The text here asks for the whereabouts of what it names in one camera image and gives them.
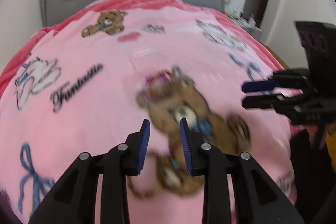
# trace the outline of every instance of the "blue ribbon bow print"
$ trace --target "blue ribbon bow print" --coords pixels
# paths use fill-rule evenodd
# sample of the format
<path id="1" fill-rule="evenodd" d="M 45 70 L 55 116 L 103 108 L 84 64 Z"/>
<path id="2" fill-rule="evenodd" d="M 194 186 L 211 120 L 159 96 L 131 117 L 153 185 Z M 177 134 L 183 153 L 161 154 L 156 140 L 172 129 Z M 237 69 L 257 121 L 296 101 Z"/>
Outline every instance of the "blue ribbon bow print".
<path id="1" fill-rule="evenodd" d="M 255 82 L 255 79 L 253 78 L 252 72 L 256 72 L 258 73 L 263 79 L 264 77 L 261 75 L 261 69 L 258 67 L 257 64 L 250 62 L 247 65 L 244 64 L 242 61 L 240 61 L 236 56 L 234 56 L 233 54 L 229 54 L 229 57 L 231 58 L 231 60 L 236 63 L 238 66 L 240 66 L 241 68 L 246 67 L 246 73 L 247 76 L 249 77 L 249 79 L 252 82 Z M 272 91 L 262 91 L 261 92 L 263 95 L 265 94 L 272 94 Z"/>
<path id="2" fill-rule="evenodd" d="M 30 177 L 33 178 L 33 210 L 32 213 L 36 210 L 38 205 L 40 205 L 40 193 L 42 193 L 43 197 L 46 196 L 48 191 L 45 188 L 46 186 L 49 186 L 50 188 L 54 186 L 55 182 L 51 179 L 43 179 L 41 178 L 36 172 L 33 167 L 32 157 L 30 154 L 30 147 L 27 143 L 22 145 L 21 153 L 20 153 L 20 161 L 21 165 L 24 169 L 28 171 L 28 175 L 24 176 L 23 179 L 20 181 L 20 198 L 18 203 L 18 208 L 20 213 L 22 213 L 22 203 L 24 198 L 24 187 L 26 182 Z"/>
<path id="3" fill-rule="evenodd" d="M 192 126 L 190 130 L 202 133 L 203 137 L 208 141 L 213 139 L 211 124 L 204 118 L 199 119 L 197 124 Z"/>

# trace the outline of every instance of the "white cartoon animal print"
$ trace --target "white cartoon animal print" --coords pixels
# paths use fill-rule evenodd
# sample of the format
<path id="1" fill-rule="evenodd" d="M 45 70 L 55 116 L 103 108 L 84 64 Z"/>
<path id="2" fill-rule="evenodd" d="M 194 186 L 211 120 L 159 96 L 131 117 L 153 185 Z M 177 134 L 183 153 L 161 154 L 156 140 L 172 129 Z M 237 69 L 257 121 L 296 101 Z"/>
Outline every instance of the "white cartoon animal print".
<path id="1" fill-rule="evenodd" d="M 23 64 L 24 71 L 15 80 L 17 108 L 22 110 L 30 94 L 36 95 L 56 82 L 61 69 L 56 67 L 57 60 L 41 60 L 38 57 Z"/>
<path id="2" fill-rule="evenodd" d="M 201 20 L 196 20 L 197 25 L 203 29 L 203 35 L 212 42 L 225 45 L 229 48 L 244 52 L 246 44 L 235 35 L 228 35 L 222 27 Z"/>

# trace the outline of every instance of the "pink blanket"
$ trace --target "pink blanket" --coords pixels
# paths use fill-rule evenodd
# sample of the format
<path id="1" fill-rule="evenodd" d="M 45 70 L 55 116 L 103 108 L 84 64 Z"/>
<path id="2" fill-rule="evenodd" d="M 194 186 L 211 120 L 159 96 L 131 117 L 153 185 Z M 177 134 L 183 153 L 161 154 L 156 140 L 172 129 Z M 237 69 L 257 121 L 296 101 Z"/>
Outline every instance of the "pink blanket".
<path id="1" fill-rule="evenodd" d="M 203 178 L 185 173 L 178 138 L 186 117 L 223 152 L 249 151 L 294 202 L 287 118 L 241 107 L 241 84 L 277 69 L 218 11 L 179 0 L 97 1 L 38 32 L 3 71 L 1 193 L 27 223 L 81 152 L 108 152 L 148 118 L 145 167 L 128 181 L 131 222 L 200 223 Z"/>

